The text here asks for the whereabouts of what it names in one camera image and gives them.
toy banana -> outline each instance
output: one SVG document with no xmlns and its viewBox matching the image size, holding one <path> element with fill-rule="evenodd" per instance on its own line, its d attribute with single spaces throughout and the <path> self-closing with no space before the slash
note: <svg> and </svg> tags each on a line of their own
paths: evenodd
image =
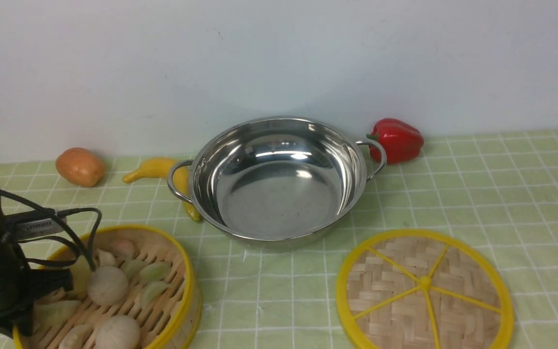
<svg viewBox="0 0 558 349">
<path fill-rule="evenodd" d="M 140 178 L 162 178 L 167 179 L 170 168 L 175 165 L 178 161 L 170 158 L 152 158 L 147 159 L 139 165 L 137 170 L 129 172 L 122 177 L 122 181 L 126 184 L 133 183 Z M 181 191 L 184 195 L 189 195 L 188 193 L 188 169 L 185 167 L 180 167 L 173 174 L 173 183 L 175 187 Z M 196 222 L 202 220 L 202 215 L 197 211 L 197 208 L 189 203 L 184 204 L 184 210 L 186 214 Z"/>
</svg>

robotic arm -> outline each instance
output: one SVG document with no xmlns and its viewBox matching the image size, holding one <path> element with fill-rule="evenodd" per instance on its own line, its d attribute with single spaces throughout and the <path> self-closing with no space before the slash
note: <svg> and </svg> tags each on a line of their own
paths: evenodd
<svg viewBox="0 0 558 349">
<path fill-rule="evenodd" d="M 96 208 L 74 208 L 56 212 L 31 203 L 31 207 L 39 209 L 6 216 L 1 208 L 2 196 L 17 199 L 22 203 L 31 203 L 31 201 L 0 189 L 0 333 L 12 338 L 13 327 L 17 326 L 22 335 L 31 336 L 33 303 L 57 289 L 64 288 L 65 291 L 70 291 L 73 288 L 71 272 L 64 267 L 75 263 L 76 258 L 72 261 L 43 261 L 26 258 L 20 243 L 45 239 L 55 240 L 72 248 L 77 258 L 80 250 L 87 258 L 87 250 L 91 251 L 93 234 L 99 225 L 101 215 Z M 65 223 L 65 217 L 86 211 L 97 212 L 99 215 L 87 248 L 82 245 L 74 233 L 71 237 L 77 246 L 61 237 L 45 237 L 62 230 L 66 230 L 70 234 L 71 229 Z M 88 261 L 94 269 L 95 265 L 93 265 L 91 257 Z M 29 262 L 40 263 L 50 268 L 31 269 Z"/>
</svg>

yellow rim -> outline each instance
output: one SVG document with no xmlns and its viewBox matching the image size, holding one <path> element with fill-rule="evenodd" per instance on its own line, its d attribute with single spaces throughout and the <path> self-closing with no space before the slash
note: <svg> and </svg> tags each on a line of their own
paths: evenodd
<svg viewBox="0 0 558 349">
<path fill-rule="evenodd" d="M 188 336 L 188 338 L 186 338 L 186 341 L 184 341 L 182 349 L 188 348 L 188 346 L 191 345 L 191 342 L 193 342 L 195 334 L 197 334 L 197 329 L 199 328 L 200 320 L 202 319 L 202 305 L 202 293 L 200 292 L 199 301 L 197 302 L 197 315 L 195 316 L 195 323 L 193 323 L 193 331 L 191 331 L 191 334 Z"/>
<path fill-rule="evenodd" d="M 418 279 L 416 276 L 408 272 L 404 267 L 397 264 L 395 261 L 389 259 L 387 256 L 380 254 L 379 252 L 372 249 L 372 246 L 390 238 L 397 238 L 397 237 L 424 237 L 424 238 L 431 238 L 433 240 L 438 240 L 446 244 L 445 249 L 438 257 L 438 260 L 430 270 L 430 274 L 428 276 L 424 276 L 423 278 Z M 447 248 L 455 247 L 458 248 L 459 251 L 467 254 L 467 256 L 471 257 L 476 263 L 478 263 L 479 267 L 486 272 L 489 276 L 490 281 L 494 285 L 496 292 L 498 293 L 498 297 L 501 302 L 501 308 L 496 308 L 486 303 L 482 303 L 480 301 L 474 300 L 472 298 L 468 298 L 467 296 L 463 296 L 461 294 L 456 294 L 451 291 L 447 291 L 445 289 L 441 289 L 439 287 L 430 286 L 428 280 L 434 274 L 434 271 L 438 267 L 440 261 L 443 259 L 443 255 L 447 252 Z M 348 285 L 348 275 L 350 274 L 350 270 L 352 270 L 353 265 L 357 262 L 358 258 L 366 251 L 373 252 L 383 260 L 387 261 L 388 263 L 393 264 L 394 267 L 397 267 L 401 270 L 404 274 L 406 274 L 409 278 L 412 278 L 414 281 L 417 282 L 417 287 L 414 287 L 408 291 L 405 291 L 397 296 L 389 298 L 389 300 L 385 300 L 374 307 L 368 309 L 367 311 L 362 312 L 361 314 L 357 314 L 356 316 L 352 315 L 352 311 L 350 311 L 350 306 L 348 305 L 348 296 L 347 296 L 347 285 Z M 341 325 L 343 326 L 346 335 L 355 347 L 359 349 L 379 349 L 372 341 L 370 341 L 367 336 L 361 331 L 361 328 L 357 325 L 355 318 L 365 315 L 368 312 L 374 311 L 379 307 L 383 307 L 388 303 L 394 302 L 403 296 L 407 296 L 412 292 L 416 292 L 419 289 L 423 289 L 423 284 L 428 283 L 427 287 L 438 291 L 441 293 L 445 293 L 449 296 L 454 296 L 460 298 L 461 300 L 474 303 L 475 305 L 479 305 L 484 307 L 485 309 L 489 309 L 491 311 L 496 311 L 501 314 L 501 324 L 498 330 L 498 334 L 496 334 L 496 338 L 494 342 L 490 346 L 491 348 L 505 348 L 509 345 L 510 340 L 512 339 L 513 334 L 513 327 L 514 327 L 514 314 L 513 314 L 513 305 L 512 305 L 512 298 L 505 287 L 505 283 L 503 282 L 502 278 L 490 263 L 483 258 L 481 254 L 479 254 L 476 250 L 473 250 L 468 245 L 455 240 L 451 237 L 444 236 L 437 232 L 432 232 L 431 230 L 421 230 L 421 229 L 400 229 L 400 230 L 391 230 L 389 232 L 383 232 L 382 234 L 378 234 L 374 236 L 360 245 L 358 245 L 345 259 L 341 269 L 339 271 L 339 275 L 337 276 L 337 311 L 339 312 L 339 320 L 341 321 Z M 438 338 L 438 329 L 436 327 L 436 319 L 434 318 L 434 310 L 432 308 L 432 302 L 430 300 L 429 292 L 424 292 L 425 294 L 425 302 L 428 307 L 428 313 L 430 315 L 430 322 L 432 323 L 432 330 L 434 333 L 434 342 L 436 343 L 437 349 L 440 349 L 440 338 Z"/>
<path fill-rule="evenodd" d="M 186 269 L 187 277 L 184 280 L 185 285 L 184 285 L 184 294 L 182 295 L 182 303 L 181 303 L 182 307 L 180 307 L 180 309 L 175 314 L 175 316 L 171 319 L 171 321 L 169 321 L 169 323 L 167 324 L 165 329 L 161 332 L 161 334 L 158 335 L 157 338 L 155 338 L 145 348 L 145 349 L 162 349 L 169 342 L 169 340 L 171 340 L 175 331 L 177 331 L 177 329 L 182 324 L 182 321 L 184 320 L 184 316 L 188 313 L 189 309 L 191 308 L 190 297 L 191 297 L 191 292 L 193 291 L 193 287 L 194 287 L 194 284 L 195 284 L 195 276 L 193 275 L 193 267 L 191 266 L 190 260 L 188 259 L 188 254 L 186 254 L 186 251 L 184 250 L 184 247 L 182 247 L 182 245 L 180 245 L 180 243 L 178 241 L 176 241 L 173 237 L 169 236 L 167 233 L 163 232 L 162 230 L 152 228 L 152 227 L 148 227 L 146 225 L 128 224 L 128 225 L 115 225 L 113 227 L 99 229 L 99 230 L 96 231 L 96 234 L 102 234 L 102 233 L 110 232 L 110 231 L 113 231 L 113 230 L 120 230 L 120 229 L 144 229 L 144 230 L 149 230 L 150 232 L 153 232 L 153 233 L 160 234 L 163 237 L 165 237 L 166 239 L 168 239 L 169 241 L 171 241 L 171 243 L 173 243 L 178 248 L 178 250 L 180 251 L 180 253 L 184 257 L 183 260 L 184 260 L 184 266 L 185 266 L 185 269 Z M 80 237 L 80 240 L 85 242 L 85 241 L 87 241 L 88 238 L 89 238 L 89 234 L 85 234 L 84 236 Z M 61 254 L 63 254 L 66 251 L 68 251 L 68 247 L 65 247 L 65 246 L 60 247 L 60 249 L 57 250 L 54 254 L 52 254 L 51 257 L 49 257 L 49 259 L 57 258 L 58 256 L 60 256 Z M 200 315 L 201 315 L 201 307 L 199 307 L 199 310 L 197 311 L 197 313 L 199 315 L 197 316 L 196 323 L 195 323 L 195 326 L 194 326 L 195 331 L 197 330 L 197 326 L 199 325 L 199 318 L 200 318 Z M 23 348 L 22 343 L 20 342 L 20 337 L 21 336 L 20 336 L 20 333 L 18 333 L 17 327 L 14 327 L 13 328 L 14 346 L 17 349 L 28 349 L 28 348 Z M 187 340 L 185 348 L 188 346 L 189 343 L 190 343 L 190 340 Z"/>
</svg>

bamboo steamer lid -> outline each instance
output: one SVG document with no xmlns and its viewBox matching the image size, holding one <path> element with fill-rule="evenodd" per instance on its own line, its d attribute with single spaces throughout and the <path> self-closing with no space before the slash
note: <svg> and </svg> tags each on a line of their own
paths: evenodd
<svg viewBox="0 0 558 349">
<path fill-rule="evenodd" d="M 502 349 L 512 301 L 478 252 L 428 230 L 374 236 L 346 258 L 337 309 L 358 349 Z"/>
</svg>

play food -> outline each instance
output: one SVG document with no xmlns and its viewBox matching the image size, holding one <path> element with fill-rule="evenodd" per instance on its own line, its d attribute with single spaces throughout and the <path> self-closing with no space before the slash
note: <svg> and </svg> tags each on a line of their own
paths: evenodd
<svg viewBox="0 0 558 349">
<path fill-rule="evenodd" d="M 178 161 L 165 157 L 157 157 L 152 159 L 147 159 L 139 165 L 137 170 L 127 173 L 122 177 L 122 181 L 126 184 L 133 183 L 140 178 L 162 178 L 167 179 L 169 169 L 175 165 Z M 177 186 L 178 190 L 186 193 L 188 195 L 188 170 L 186 168 L 180 168 L 175 172 L 173 176 L 173 181 Z M 183 203 L 184 210 L 186 214 L 193 221 L 201 221 L 202 215 L 197 211 L 195 206 L 189 203 Z"/>
<path fill-rule="evenodd" d="M 367 138 L 383 146 L 389 165 L 403 163 L 418 157 L 424 142 L 419 130 L 392 118 L 376 122 L 374 131 L 367 135 Z M 378 163 L 381 161 L 381 153 L 374 146 L 370 146 L 370 157 Z"/>
<path fill-rule="evenodd" d="M 85 148 L 70 148 L 55 160 L 57 172 L 66 181 L 82 187 L 93 187 L 105 175 L 105 165 Z"/>
<path fill-rule="evenodd" d="M 139 323 L 132 317 L 118 315 L 100 325 L 95 349 L 135 349 L 141 336 Z"/>
<path fill-rule="evenodd" d="M 128 294 L 128 278 L 118 267 L 101 266 L 92 273 L 87 296 L 98 305 L 116 305 Z"/>
</svg>

